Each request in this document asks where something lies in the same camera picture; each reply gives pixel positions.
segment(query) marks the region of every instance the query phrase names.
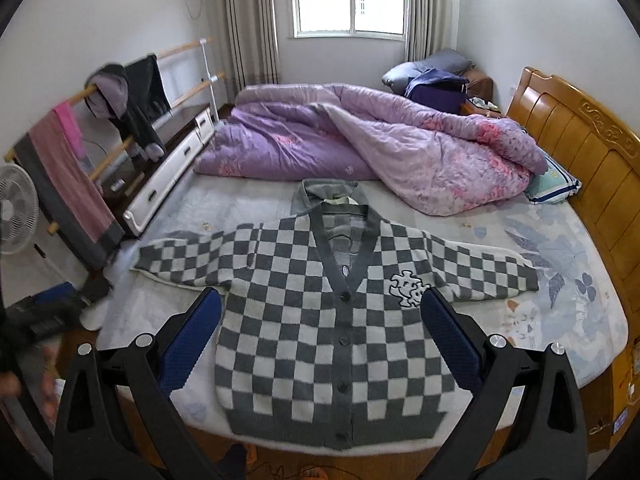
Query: person's hand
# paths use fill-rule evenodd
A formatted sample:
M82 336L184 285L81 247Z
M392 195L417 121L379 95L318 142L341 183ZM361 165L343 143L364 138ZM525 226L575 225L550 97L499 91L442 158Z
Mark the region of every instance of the person's hand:
M13 374L0 374L0 399L20 395L20 381Z
M44 356L47 362L49 362L52 358L52 352L48 348L45 348ZM42 375L40 389L44 396L42 414L51 422L55 422L58 416L58 398L56 397L56 380L50 372L45 371ZM21 391L20 381L14 374L0 374L0 399L2 399L2 397L17 397Z

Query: white pole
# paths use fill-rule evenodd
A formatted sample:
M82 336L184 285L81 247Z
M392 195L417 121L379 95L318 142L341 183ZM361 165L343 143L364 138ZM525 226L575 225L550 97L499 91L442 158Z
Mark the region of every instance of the white pole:
M200 46L202 48L202 56L204 57L204 68L207 71L207 80L211 83L214 83L218 80L217 76L211 77L211 72L209 71L209 63L207 62L207 51L204 46L207 44L206 39L200 40ZM214 124L220 122L220 117L218 117L218 107L216 106L216 95L213 93L213 85L209 86L209 91L211 92L211 106L213 106L212 114L214 119Z

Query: drawer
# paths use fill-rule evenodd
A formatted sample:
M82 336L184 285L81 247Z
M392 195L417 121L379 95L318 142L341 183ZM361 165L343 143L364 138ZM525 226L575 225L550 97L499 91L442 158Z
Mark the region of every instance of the drawer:
M173 184L171 169L162 165L140 189L122 215L135 234L139 235L145 230Z
M196 158L201 148L202 142L198 136L198 131L193 130L180 145L169 154L165 164L172 168L174 182L177 181L184 173L184 170L189 167L191 161Z
M201 146L200 138L196 130L193 130L169 154L162 166L132 200L122 216L134 234L139 235L145 230L162 201L172 190L174 183L198 154Z
M198 132L200 134L200 140L204 144L213 135L213 122L211 121L211 114L209 108L203 111L196 117L196 124L198 125Z

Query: blue object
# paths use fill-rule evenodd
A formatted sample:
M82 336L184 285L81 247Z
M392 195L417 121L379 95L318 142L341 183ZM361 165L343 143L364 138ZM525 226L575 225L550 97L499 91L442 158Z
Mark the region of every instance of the blue object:
M582 183L545 153L547 170L531 179L524 194L533 204L555 204L580 191Z
M420 300L420 317L458 386L477 395L482 390L480 356L431 289L426 290Z
M56 301L59 301L75 293L76 289L74 288L74 286L69 282L65 282L60 283L56 286L52 286L47 290L43 290L42 292L39 292L38 294L32 296L31 299L33 300L34 304L55 303Z
M466 100L465 77L430 68L411 80L404 96L441 112L457 114Z
M221 317L222 300L211 289L162 354L158 384L167 397L187 382Z

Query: blue pillow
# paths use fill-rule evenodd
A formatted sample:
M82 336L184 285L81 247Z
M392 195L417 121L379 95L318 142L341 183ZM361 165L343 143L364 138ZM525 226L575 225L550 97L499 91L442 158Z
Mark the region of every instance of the blue pillow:
M524 194L533 204L555 204L580 191L582 183L545 153L547 169L534 176Z

